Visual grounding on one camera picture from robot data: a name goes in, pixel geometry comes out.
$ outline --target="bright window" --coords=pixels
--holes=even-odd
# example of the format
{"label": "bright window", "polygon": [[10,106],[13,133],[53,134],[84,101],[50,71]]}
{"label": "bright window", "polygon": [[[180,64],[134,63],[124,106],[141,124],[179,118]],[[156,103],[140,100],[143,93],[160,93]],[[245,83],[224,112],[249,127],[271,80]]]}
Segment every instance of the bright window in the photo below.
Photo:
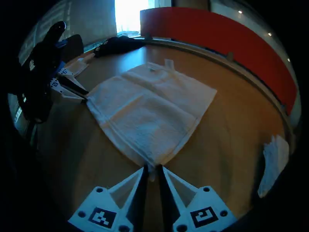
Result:
{"label": "bright window", "polygon": [[128,37],[141,33],[141,10],[155,8],[157,0],[115,0],[115,17],[118,35]]}

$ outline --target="red panel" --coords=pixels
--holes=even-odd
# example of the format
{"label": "red panel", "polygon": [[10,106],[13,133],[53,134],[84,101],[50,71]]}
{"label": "red panel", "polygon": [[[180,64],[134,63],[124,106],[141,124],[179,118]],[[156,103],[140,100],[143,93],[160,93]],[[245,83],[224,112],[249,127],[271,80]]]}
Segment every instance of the red panel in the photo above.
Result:
{"label": "red panel", "polygon": [[234,59],[255,73],[272,89],[290,114],[296,85],[277,53],[261,37],[222,15],[181,7],[141,11],[141,34],[172,38],[207,47]]}

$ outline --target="wooden table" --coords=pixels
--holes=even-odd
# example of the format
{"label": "wooden table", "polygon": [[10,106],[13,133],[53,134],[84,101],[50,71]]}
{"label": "wooden table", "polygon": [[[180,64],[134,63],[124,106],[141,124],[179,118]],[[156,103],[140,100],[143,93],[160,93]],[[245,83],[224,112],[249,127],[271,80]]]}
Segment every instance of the wooden table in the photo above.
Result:
{"label": "wooden table", "polygon": [[[176,49],[146,46],[94,59],[77,80],[88,90],[130,68],[151,61],[217,89],[217,95],[188,143],[166,167],[196,187],[212,186],[239,218],[253,205],[261,173],[263,144],[285,137],[279,112],[238,74]],[[54,105],[39,127],[39,157],[53,197],[69,219],[95,186],[109,188],[139,167],[105,136],[85,104]],[[158,179],[148,183],[145,231],[162,231]]]}

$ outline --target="towel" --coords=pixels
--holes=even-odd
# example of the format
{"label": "towel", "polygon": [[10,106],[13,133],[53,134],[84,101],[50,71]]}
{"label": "towel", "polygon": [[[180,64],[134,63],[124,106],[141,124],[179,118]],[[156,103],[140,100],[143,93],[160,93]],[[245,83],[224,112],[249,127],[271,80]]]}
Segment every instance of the towel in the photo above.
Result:
{"label": "towel", "polygon": [[185,145],[216,92],[166,60],[165,66],[148,62],[100,83],[87,106],[125,156],[155,167]]}
{"label": "towel", "polygon": [[265,171],[258,188],[260,198],[266,196],[289,160],[289,144],[279,135],[264,144]]}

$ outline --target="white fabric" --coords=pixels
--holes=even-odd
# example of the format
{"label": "white fabric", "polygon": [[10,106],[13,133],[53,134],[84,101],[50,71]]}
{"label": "white fabric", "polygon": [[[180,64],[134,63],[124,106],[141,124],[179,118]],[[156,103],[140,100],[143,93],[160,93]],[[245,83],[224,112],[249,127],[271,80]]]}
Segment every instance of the white fabric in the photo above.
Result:
{"label": "white fabric", "polygon": [[279,135],[272,136],[269,144],[264,144],[265,171],[258,188],[260,198],[266,196],[289,160],[289,145]]}
{"label": "white fabric", "polygon": [[87,106],[124,155],[154,167],[185,145],[216,92],[168,67],[147,63],[97,85]]}

